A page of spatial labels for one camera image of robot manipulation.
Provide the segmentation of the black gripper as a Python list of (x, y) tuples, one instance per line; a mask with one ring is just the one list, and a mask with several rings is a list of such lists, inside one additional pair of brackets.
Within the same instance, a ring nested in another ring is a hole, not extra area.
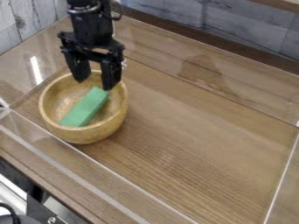
[(122, 80), (124, 45), (114, 38), (114, 22), (122, 14), (114, 16), (110, 5), (68, 5), (67, 12), (72, 31), (61, 31), (57, 37), (74, 79), (82, 83), (90, 77), (90, 62), (96, 61), (108, 91)]

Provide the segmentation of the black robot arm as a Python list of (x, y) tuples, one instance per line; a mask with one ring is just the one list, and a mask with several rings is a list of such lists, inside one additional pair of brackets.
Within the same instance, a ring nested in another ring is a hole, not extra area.
[(67, 0), (72, 31), (61, 31), (60, 51), (76, 82), (91, 76), (90, 62), (98, 62), (102, 85), (111, 90), (122, 81), (126, 46), (114, 38), (114, 22), (123, 17), (112, 15), (111, 0)]

